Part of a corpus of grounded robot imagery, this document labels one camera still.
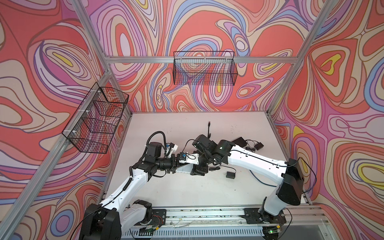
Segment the power adapter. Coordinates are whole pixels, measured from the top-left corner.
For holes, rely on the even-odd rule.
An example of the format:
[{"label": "power adapter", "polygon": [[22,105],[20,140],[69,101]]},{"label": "power adapter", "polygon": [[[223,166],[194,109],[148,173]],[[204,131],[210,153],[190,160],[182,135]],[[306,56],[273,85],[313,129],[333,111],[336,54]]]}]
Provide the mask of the power adapter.
[{"label": "power adapter", "polygon": [[256,148],[257,151],[260,150],[260,149],[262,149],[263,147],[264,147],[264,145],[263,145],[261,142],[258,142],[258,143],[256,143],[256,145],[255,145],[255,148]]},{"label": "power adapter", "polygon": [[235,172],[227,172],[226,177],[235,179],[236,173]]}]

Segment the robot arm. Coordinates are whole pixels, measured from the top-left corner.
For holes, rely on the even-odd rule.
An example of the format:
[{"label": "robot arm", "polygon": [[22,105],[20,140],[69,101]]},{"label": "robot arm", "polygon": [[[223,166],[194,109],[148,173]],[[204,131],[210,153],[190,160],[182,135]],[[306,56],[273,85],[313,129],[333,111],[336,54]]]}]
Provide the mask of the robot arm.
[{"label": "robot arm", "polygon": [[170,144],[169,153],[161,158],[161,143],[151,142],[140,160],[129,168],[129,177],[116,189],[113,194],[99,205],[91,204],[85,211],[79,240],[119,240],[121,233],[130,229],[136,223],[153,225],[152,204],[138,200],[126,210],[129,202],[156,173],[165,170],[175,173],[178,167],[193,164],[191,175],[208,173],[208,165],[232,164],[262,174],[277,184],[274,191],[264,199],[258,210],[259,223],[279,223],[282,209],[287,204],[299,205],[303,189],[303,174],[297,161],[288,162],[275,160],[247,151],[233,142],[221,140],[218,144],[204,135],[200,135],[192,143],[197,151],[193,154],[184,152],[177,156],[172,154],[177,146]]}]

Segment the blue cable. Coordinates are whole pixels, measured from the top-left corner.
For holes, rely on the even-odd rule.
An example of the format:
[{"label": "blue cable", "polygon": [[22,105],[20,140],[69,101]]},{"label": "blue cable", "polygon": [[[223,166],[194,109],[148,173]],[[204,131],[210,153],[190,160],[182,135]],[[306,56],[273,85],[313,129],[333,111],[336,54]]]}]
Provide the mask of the blue cable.
[{"label": "blue cable", "polygon": [[260,183],[262,183],[262,184],[264,184],[264,185],[267,185],[267,186],[270,186],[270,187],[277,187],[277,186],[269,185],[269,184],[266,184],[266,183],[260,181],[260,179],[258,179],[258,178],[253,174],[253,172],[252,172],[251,170],[249,170],[249,171],[252,173],[252,175],[253,175],[253,176],[254,176]]}]

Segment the black wire basket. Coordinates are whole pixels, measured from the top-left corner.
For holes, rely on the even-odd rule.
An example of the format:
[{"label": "black wire basket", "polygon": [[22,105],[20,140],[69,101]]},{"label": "black wire basket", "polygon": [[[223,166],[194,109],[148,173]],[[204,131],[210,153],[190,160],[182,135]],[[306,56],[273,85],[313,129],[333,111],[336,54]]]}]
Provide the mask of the black wire basket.
[{"label": "black wire basket", "polygon": [[235,85],[237,68],[233,51],[173,52],[175,85]]},{"label": "black wire basket", "polygon": [[64,136],[80,152],[107,153],[128,98],[115,88],[98,87],[79,121]]}]

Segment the swirl pattern backdrop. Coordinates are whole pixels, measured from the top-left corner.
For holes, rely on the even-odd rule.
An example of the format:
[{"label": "swirl pattern backdrop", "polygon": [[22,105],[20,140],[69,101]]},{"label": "swirl pattern backdrop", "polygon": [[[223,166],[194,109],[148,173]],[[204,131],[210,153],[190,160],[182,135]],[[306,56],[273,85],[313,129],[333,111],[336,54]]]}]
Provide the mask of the swirl pattern backdrop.
[{"label": "swirl pattern backdrop", "polygon": [[[322,5],[322,0],[93,0],[86,10],[108,56],[223,50],[296,56]],[[173,64],[111,67],[133,112],[265,111],[289,65],[239,63],[235,86],[216,87],[174,86]]]},{"label": "swirl pattern backdrop", "polygon": [[383,1],[339,1],[273,113],[344,240],[384,239],[383,43]]},{"label": "swirl pattern backdrop", "polygon": [[[70,0],[0,1],[0,220],[103,72]],[[13,239],[69,237],[97,201],[126,122],[108,154],[68,147]]]}]

